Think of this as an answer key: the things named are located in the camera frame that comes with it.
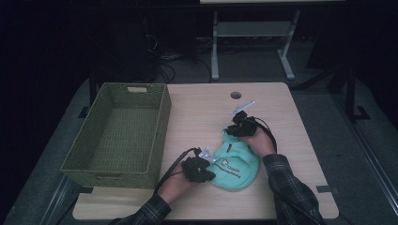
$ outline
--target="person's right hand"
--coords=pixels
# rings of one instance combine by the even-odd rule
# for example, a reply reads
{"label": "person's right hand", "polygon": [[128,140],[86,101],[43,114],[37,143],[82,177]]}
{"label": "person's right hand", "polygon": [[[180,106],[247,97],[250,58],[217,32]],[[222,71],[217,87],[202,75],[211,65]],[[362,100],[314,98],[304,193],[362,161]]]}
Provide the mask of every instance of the person's right hand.
{"label": "person's right hand", "polygon": [[254,153],[261,158],[269,154],[276,154],[271,138],[260,127],[257,128],[254,135],[239,137],[239,139],[247,143]]}

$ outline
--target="green woven basket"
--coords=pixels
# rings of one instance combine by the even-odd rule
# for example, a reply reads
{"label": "green woven basket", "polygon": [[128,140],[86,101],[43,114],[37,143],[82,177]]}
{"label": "green woven basket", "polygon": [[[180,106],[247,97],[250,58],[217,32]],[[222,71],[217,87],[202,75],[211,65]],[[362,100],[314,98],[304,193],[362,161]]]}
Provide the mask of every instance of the green woven basket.
{"label": "green woven basket", "polygon": [[105,83],[61,171],[86,187],[154,188],[171,106],[166,84]]}

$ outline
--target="folded teal fabric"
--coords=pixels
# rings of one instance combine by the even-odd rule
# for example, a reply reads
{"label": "folded teal fabric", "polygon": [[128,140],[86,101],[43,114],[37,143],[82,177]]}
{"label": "folded teal fabric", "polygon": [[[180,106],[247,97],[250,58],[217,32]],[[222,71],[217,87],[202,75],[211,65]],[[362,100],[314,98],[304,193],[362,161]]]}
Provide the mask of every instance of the folded teal fabric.
{"label": "folded teal fabric", "polygon": [[207,167],[216,174],[210,183],[227,189],[245,188],[251,184],[260,164],[260,158],[252,152],[248,144],[226,133],[214,158],[217,160]]}

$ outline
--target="plaid sleeve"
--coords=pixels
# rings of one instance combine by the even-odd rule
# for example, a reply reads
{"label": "plaid sleeve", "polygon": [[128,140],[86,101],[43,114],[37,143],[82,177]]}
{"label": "plaid sleeve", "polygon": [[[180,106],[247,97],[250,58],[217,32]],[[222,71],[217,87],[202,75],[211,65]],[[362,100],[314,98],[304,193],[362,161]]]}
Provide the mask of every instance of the plaid sleeve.
{"label": "plaid sleeve", "polygon": [[313,224],[303,214],[307,214],[318,224],[326,224],[319,213],[316,196],[294,176],[285,156],[267,155],[263,157],[263,163],[275,197],[278,224]]}
{"label": "plaid sleeve", "polygon": [[161,224],[171,211],[170,206],[161,196],[154,195],[135,214],[117,218],[109,225],[157,225]]}

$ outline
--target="background table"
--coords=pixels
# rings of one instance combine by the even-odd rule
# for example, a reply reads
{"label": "background table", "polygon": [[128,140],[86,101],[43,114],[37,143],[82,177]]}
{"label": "background table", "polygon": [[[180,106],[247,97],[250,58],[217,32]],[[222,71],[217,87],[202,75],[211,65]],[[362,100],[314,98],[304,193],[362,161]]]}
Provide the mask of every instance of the background table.
{"label": "background table", "polygon": [[[331,193],[318,193],[316,189],[328,183],[284,83],[169,84],[168,88],[173,106],[161,175],[189,148],[208,146],[214,153],[222,144],[222,129],[232,124],[229,113],[236,106],[254,100],[245,112],[268,123],[277,140],[278,153],[289,158],[295,176],[315,193],[323,217],[338,216]],[[230,97],[236,91],[241,93],[241,99]],[[80,194],[73,216],[77,219],[122,218],[136,212],[152,191],[95,187],[91,194]],[[249,187],[230,191],[204,183],[171,207],[173,211],[167,219],[276,218],[264,166]]]}

